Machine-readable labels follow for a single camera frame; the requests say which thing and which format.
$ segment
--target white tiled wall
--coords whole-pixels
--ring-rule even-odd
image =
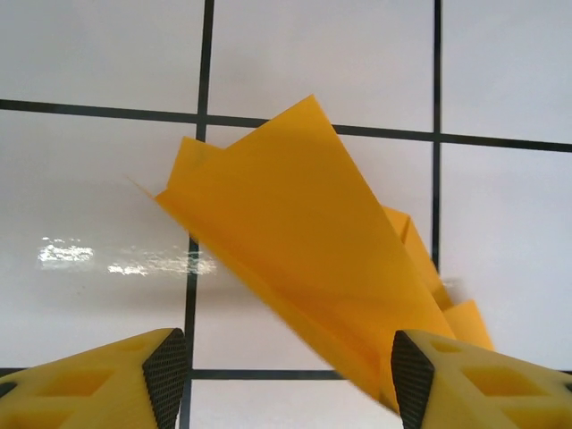
[[[0,3],[0,100],[195,113],[203,1]],[[569,2],[443,2],[446,133],[572,142]],[[216,0],[210,114],[314,93],[335,123],[432,130],[433,1]],[[226,147],[249,129],[209,126]],[[0,110],[0,366],[183,326],[186,233],[153,191],[181,123]],[[432,145],[341,136],[431,245]],[[442,147],[444,277],[498,348],[571,369],[572,154]],[[205,260],[215,261],[202,248]],[[329,369],[231,273],[198,277],[194,365]],[[343,381],[195,381],[193,428],[398,428]]]

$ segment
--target black rubber pad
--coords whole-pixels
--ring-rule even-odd
[[[0,399],[10,393],[18,384],[14,382],[0,383]]]
[[[403,331],[393,339],[391,372],[403,428],[421,429],[435,367]]]
[[[185,335],[175,329],[143,364],[157,429],[175,427],[188,371]]]

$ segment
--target white tile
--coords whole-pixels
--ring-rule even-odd
[[[442,274],[501,353],[569,369],[572,154],[444,145]]]
[[[228,147],[252,130],[209,126],[206,140]],[[426,246],[431,246],[432,143],[340,136],[349,155],[384,206],[413,217]]]
[[[210,126],[206,139],[218,147],[250,129]],[[431,145],[424,142],[341,136],[375,195],[413,215],[430,243]],[[216,268],[198,278],[194,366],[197,368],[327,369],[321,358],[230,273],[206,248]]]
[[[0,4],[0,98],[195,112],[199,0]]]
[[[209,113],[269,118],[315,94],[334,123],[430,130],[433,2],[217,0]]]
[[[572,142],[572,3],[443,2],[443,130]]]
[[[183,326],[187,234],[123,175],[162,188],[194,129],[0,112],[0,366]]]
[[[195,368],[331,369],[207,248],[199,275]]]
[[[191,427],[400,429],[401,420],[345,381],[195,381]]]

